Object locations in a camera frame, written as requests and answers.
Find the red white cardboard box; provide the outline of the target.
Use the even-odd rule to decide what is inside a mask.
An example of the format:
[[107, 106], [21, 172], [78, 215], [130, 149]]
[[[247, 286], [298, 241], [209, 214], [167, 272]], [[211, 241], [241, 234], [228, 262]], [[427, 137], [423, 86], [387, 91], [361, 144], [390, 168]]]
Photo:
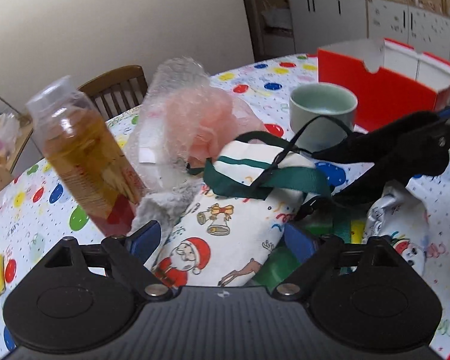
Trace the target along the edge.
[[418, 111], [450, 104], [450, 62], [392, 39], [361, 39], [320, 47], [320, 82], [358, 98], [355, 123], [368, 132]]

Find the clear bubble wrap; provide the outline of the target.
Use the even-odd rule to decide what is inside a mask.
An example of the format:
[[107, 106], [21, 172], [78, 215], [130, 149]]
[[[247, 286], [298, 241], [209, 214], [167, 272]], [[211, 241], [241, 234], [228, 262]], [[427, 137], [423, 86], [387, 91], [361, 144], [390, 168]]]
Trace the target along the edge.
[[200, 93], [208, 84], [203, 66], [190, 57], [172, 58], [157, 68], [124, 146], [147, 191], [173, 189], [188, 179], [186, 156], [176, 152], [173, 142], [172, 112], [192, 105], [188, 93]]

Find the grey fluffy cloth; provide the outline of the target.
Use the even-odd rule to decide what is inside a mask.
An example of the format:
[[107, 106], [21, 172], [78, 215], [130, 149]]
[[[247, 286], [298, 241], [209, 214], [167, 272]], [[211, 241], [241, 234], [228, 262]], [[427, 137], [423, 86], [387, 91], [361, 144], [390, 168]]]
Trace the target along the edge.
[[160, 224], [161, 240], [164, 242], [198, 194], [201, 185], [200, 180], [191, 180], [173, 189], [146, 194], [136, 209], [130, 233], [155, 220]]

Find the white cupboard unit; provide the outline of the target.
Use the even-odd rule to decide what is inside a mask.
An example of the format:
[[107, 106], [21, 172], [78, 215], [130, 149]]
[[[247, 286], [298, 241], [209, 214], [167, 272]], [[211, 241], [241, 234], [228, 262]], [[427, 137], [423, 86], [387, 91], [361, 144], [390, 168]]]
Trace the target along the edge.
[[294, 49], [390, 38], [450, 61], [450, 0], [284, 0]]

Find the amber tea bottle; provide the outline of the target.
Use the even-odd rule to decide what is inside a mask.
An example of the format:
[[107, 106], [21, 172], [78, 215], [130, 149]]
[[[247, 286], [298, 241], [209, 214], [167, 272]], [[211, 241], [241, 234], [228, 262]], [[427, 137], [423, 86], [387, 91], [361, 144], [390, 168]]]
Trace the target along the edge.
[[89, 97], [69, 76], [26, 104], [43, 156], [105, 236], [126, 235], [146, 188]]

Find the pink mesh bath sponge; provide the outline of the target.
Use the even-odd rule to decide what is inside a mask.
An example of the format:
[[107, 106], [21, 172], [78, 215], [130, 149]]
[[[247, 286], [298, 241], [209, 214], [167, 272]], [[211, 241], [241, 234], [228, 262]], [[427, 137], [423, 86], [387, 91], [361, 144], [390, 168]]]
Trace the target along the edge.
[[215, 160], [239, 135], [266, 130], [241, 98], [210, 85], [176, 90], [165, 100], [165, 147], [192, 168]]

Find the colourful balloon tablecloth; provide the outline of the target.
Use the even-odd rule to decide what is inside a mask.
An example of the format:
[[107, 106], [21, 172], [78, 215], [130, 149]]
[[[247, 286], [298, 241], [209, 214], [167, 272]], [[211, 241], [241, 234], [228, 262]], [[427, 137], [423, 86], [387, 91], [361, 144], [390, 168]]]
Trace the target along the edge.
[[[275, 132], [290, 137], [289, 94], [295, 87], [317, 79], [318, 60], [314, 55], [291, 55], [217, 74], [210, 82], [238, 95]], [[450, 163], [439, 177], [414, 178], [408, 188], [427, 207], [431, 236], [424, 278], [443, 307], [432, 346], [450, 359]], [[64, 236], [74, 236], [83, 244], [96, 244], [102, 239], [43, 160], [0, 193], [0, 256], [4, 259], [6, 288], [14, 289]]]

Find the dark wooden chair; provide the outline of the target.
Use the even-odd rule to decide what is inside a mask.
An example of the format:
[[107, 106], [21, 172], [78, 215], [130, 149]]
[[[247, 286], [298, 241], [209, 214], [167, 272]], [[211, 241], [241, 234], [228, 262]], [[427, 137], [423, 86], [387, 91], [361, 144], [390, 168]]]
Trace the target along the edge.
[[144, 70], [139, 65], [118, 67], [79, 87], [104, 120], [138, 107], [148, 91]]

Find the green ceramic mug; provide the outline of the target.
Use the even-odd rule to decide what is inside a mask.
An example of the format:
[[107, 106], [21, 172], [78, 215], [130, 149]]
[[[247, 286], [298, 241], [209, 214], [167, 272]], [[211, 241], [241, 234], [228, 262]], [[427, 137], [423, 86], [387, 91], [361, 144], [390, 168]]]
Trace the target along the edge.
[[356, 95], [342, 86], [298, 86], [289, 99], [290, 127], [296, 145], [314, 153], [341, 143], [353, 132], [357, 107]]

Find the christmas print cloth bag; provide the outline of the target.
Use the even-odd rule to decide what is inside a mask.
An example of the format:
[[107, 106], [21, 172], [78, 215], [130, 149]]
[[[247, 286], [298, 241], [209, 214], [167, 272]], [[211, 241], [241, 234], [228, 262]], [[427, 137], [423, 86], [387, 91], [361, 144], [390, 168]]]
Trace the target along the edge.
[[326, 175], [289, 141], [239, 135], [205, 161], [200, 191], [161, 247], [164, 285], [241, 287], [263, 267], [308, 197], [330, 197]]

